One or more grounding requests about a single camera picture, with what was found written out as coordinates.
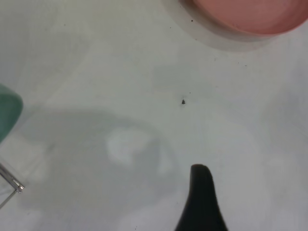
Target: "white surface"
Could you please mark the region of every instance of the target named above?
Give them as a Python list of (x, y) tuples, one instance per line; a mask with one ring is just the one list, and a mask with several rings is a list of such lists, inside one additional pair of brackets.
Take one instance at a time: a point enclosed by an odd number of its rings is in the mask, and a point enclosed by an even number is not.
[(307, 230), (308, 24), (252, 39), (176, 0), (10, 0), (0, 31), (25, 102), (0, 155), (26, 185), (1, 230), (173, 230), (195, 163), (230, 231)]

